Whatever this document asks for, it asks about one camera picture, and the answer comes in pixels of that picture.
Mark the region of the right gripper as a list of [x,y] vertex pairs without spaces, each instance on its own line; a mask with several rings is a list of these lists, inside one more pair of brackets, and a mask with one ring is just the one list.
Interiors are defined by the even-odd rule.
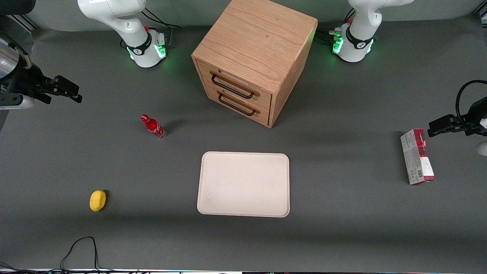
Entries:
[[8,93],[17,93],[29,96],[44,104],[50,104],[54,96],[67,97],[80,104],[83,97],[79,95],[80,87],[63,76],[54,79],[43,75],[41,69],[33,65],[26,69],[21,65],[8,74]]

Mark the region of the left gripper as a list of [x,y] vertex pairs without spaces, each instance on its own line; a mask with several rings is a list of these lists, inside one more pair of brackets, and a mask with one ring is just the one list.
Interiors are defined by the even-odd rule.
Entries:
[[487,97],[475,101],[468,112],[458,118],[455,115],[442,116],[428,124],[427,130],[430,138],[447,132],[464,132],[466,136],[486,136]]

